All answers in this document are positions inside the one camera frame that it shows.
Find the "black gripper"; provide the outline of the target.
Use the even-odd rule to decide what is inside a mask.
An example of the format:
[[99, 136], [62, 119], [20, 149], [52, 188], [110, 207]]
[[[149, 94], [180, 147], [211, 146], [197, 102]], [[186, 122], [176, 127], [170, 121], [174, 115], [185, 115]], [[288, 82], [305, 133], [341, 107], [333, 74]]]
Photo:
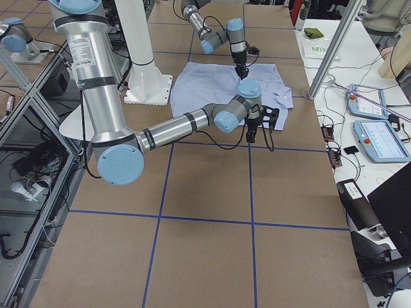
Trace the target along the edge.
[[259, 108], [250, 111], [245, 119], [247, 125], [246, 140], [248, 143], [255, 143], [256, 131], [262, 123], [261, 110]]
[[249, 74], [249, 68], [247, 67], [247, 44], [231, 44], [231, 56], [236, 65], [235, 71], [238, 77], [243, 80]]

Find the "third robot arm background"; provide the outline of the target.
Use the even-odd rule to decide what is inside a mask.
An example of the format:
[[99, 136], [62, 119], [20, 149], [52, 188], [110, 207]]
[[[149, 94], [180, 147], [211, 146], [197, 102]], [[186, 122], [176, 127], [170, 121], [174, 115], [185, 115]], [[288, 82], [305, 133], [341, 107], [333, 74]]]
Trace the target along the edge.
[[1, 21], [1, 45], [12, 53], [17, 64], [40, 64], [55, 50], [53, 43], [36, 41], [17, 17]]

